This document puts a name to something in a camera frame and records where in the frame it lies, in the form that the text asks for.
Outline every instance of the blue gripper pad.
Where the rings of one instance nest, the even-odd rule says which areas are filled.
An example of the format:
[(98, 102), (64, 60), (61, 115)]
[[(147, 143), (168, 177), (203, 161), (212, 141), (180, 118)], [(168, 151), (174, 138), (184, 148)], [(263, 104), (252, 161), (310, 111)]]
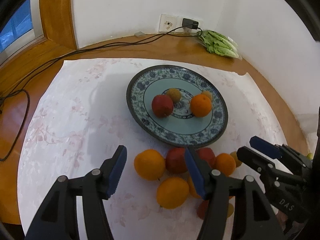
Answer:
[(204, 178), (201, 170), (197, 166), (197, 165), (199, 165), (198, 160), (199, 161), (202, 161), (202, 160), (198, 157), (198, 155), (196, 154), (196, 152), (193, 149), (189, 149), (189, 148), (187, 148), (185, 150), (184, 159), (185, 159), (186, 166), (187, 166), (188, 171), (190, 173), (190, 176), (191, 176), (193, 185), (195, 186), (197, 194), (202, 199), (205, 200), (207, 197), (207, 193), (205, 191), (205, 178)]
[(267, 155), (271, 159), (274, 160), (281, 158), (281, 153), (277, 146), (259, 138), (258, 136), (253, 136), (249, 142), (252, 148), (263, 153), (264, 155)]
[(118, 146), (115, 154), (111, 159), (105, 160), (105, 162), (107, 163), (105, 167), (106, 172), (104, 174), (104, 177), (108, 182), (108, 190), (107, 190), (108, 197), (111, 197), (111, 195), (116, 192), (126, 161), (127, 161), (127, 148), (123, 145)]

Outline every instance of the white outlet plate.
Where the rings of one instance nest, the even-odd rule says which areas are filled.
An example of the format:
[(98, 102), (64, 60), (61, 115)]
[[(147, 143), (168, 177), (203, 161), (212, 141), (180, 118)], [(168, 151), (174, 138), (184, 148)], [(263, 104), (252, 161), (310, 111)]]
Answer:
[[(188, 18), (188, 19), (192, 19), (195, 20), (199, 23), (199, 28), (201, 28), (202, 26), (202, 20), (199, 19), (193, 19), (193, 18), (189, 18), (189, 17), (181, 17), (181, 16), (173, 16), (173, 15), (168, 15), (168, 14), (161, 14), (160, 17), (160, 23), (159, 23), (159, 32), (160, 33), (165, 33), (165, 32), (169, 32), (172, 31), (175, 28), (178, 28), (180, 26), (182, 26), (182, 20), (184, 18)], [(199, 30), (191, 30), (189, 28), (180, 28), (174, 32), (177, 33), (196, 33)]]

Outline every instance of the silver screw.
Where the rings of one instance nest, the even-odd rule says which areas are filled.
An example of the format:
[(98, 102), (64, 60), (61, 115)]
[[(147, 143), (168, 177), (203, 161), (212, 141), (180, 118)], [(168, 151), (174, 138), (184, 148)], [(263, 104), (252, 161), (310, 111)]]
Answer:
[(58, 178), (58, 181), (59, 181), (59, 182), (64, 182), (66, 179), (67, 179), (67, 176), (62, 175), (62, 176), (60, 176), (60, 177)]
[(212, 170), (212, 171), (211, 171), (211, 174), (212, 174), (213, 176), (219, 176), (219, 175), (221, 174), (221, 172), (218, 171), (218, 170)]
[(245, 179), (248, 181), (248, 182), (253, 182), (254, 181), (254, 177), (248, 175), (248, 176), (245, 176)]
[(101, 171), (99, 169), (94, 169), (91, 171), (91, 174), (94, 175), (94, 176), (97, 176), (101, 173)]

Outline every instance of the white wall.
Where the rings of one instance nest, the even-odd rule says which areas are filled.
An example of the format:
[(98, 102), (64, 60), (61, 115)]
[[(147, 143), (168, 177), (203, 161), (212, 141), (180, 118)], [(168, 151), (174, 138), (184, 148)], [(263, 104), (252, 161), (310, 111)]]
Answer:
[(305, 134), (316, 131), (320, 45), (284, 0), (73, 0), (77, 44), (157, 33), (163, 13), (202, 19), (203, 29), (234, 39), (243, 57), (287, 102)]
[(315, 132), (320, 45), (294, 10), (284, 0), (227, 0), (217, 31), (238, 43), (243, 57), (286, 101), (304, 133)]
[(157, 33), (161, 14), (201, 19), (214, 29), (224, 0), (73, 0), (74, 27), (80, 48), (99, 41)]

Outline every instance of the blue window glass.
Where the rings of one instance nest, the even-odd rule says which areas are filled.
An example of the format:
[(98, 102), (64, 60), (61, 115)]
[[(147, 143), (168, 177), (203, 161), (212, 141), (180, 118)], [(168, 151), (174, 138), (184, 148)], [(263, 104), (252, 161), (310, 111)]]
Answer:
[(32, 28), (30, 0), (26, 0), (0, 33), (0, 52)]

